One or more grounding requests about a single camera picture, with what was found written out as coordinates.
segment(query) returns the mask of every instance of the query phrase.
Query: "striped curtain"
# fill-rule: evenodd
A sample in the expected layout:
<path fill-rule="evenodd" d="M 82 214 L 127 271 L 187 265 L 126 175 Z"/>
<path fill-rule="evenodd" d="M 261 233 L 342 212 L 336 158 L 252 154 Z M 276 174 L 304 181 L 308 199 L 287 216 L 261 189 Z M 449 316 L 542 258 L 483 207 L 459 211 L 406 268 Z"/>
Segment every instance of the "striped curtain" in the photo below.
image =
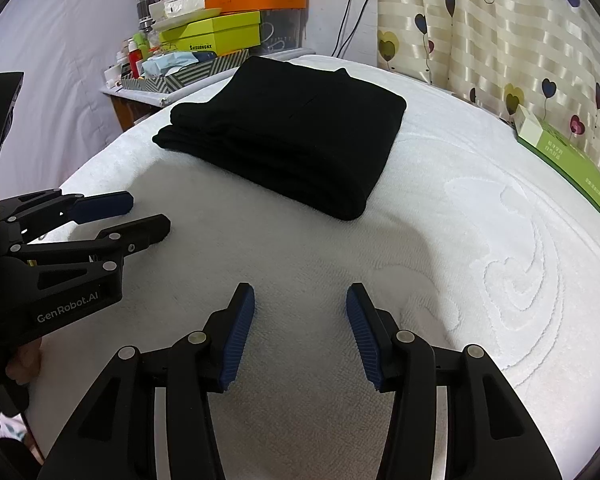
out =
<path fill-rule="evenodd" d="M 378 66 L 506 120 L 525 105 L 600 167 L 600 17 L 587 0 L 378 0 Z"/>

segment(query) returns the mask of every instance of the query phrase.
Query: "finger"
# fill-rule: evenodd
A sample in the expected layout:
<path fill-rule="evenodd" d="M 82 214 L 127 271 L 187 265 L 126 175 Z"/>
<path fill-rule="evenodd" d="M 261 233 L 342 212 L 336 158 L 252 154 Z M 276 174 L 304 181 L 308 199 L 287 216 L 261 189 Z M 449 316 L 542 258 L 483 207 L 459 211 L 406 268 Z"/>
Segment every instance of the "finger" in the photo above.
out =
<path fill-rule="evenodd" d="M 21 346 L 16 350 L 15 357 L 22 363 L 25 368 L 33 366 L 38 362 L 40 356 L 40 344 L 42 339 L 36 339 L 26 345 Z"/>
<path fill-rule="evenodd" d="M 18 384 L 27 384 L 36 377 L 40 373 L 40 340 L 18 348 L 5 372 Z"/>

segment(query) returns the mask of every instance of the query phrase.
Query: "blue gripper pad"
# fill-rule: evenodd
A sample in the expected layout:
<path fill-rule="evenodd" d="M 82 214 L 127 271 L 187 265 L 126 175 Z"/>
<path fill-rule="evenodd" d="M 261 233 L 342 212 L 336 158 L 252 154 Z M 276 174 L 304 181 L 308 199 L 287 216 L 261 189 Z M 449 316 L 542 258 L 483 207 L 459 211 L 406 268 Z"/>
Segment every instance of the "blue gripper pad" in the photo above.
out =
<path fill-rule="evenodd" d="M 128 191 L 88 196 L 78 199 L 69 211 L 69 219 L 87 224 L 103 218 L 127 214 L 134 206 L 134 197 Z"/>
<path fill-rule="evenodd" d="M 347 317 L 353 335 L 356 338 L 358 352 L 362 359 L 362 366 L 365 369 L 366 378 L 372 382 L 376 390 L 380 390 L 384 377 L 382 376 L 380 347 L 374 337 L 371 325 L 369 324 L 365 312 L 360 303 L 360 298 L 350 286 L 347 291 Z"/>
<path fill-rule="evenodd" d="M 251 320 L 255 311 L 253 287 L 246 283 L 241 283 L 234 294 L 232 303 L 234 301 L 238 302 L 235 305 L 237 307 L 235 321 L 222 350 L 222 372 L 220 373 L 219 383 L 224 391 L 227 390 L 229 384 L 235 381 L 244 345 L 249 335 L 249 328 L 251 327 Z"/>

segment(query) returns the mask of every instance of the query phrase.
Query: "folded black sweater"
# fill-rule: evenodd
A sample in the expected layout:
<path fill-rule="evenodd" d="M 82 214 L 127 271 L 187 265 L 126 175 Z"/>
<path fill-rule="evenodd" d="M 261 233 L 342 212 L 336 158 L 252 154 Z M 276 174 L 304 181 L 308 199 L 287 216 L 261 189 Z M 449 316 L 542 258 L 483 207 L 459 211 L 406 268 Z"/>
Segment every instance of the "folded black sweater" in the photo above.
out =
<path fill-rule="evenodd" d="M 206 103 L 182 103 L 154 142 L 342 220 L 365 210 L 406 102 L 366 81 L 250 57 Z"/>

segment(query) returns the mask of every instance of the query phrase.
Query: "white container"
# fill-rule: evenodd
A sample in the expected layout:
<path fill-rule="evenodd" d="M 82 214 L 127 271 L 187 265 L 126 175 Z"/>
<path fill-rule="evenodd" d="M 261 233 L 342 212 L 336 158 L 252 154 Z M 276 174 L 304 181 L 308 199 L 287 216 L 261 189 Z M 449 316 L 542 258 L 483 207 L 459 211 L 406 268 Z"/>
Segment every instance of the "white container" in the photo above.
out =
<path fill-rule="evenodd" d="M 149 6 L 149 14 L 154 19 L 154 22 L 161 22 L 166 20 L 167 17 L 164 15 L 164 1 L 155 2 Z"/>
<path fill-rule="evenodd" d="M 122 66 L 117 64 L 104 71 L 104 81 L 107 83 L 107 88 L 113 88 L 120 82 L 122 77 Z"/>
<path fill-rule="evenodd" d="M 194 10 L 204 9 L 205 0 L 164 0 L 164 15 L 176 18 Z"/>

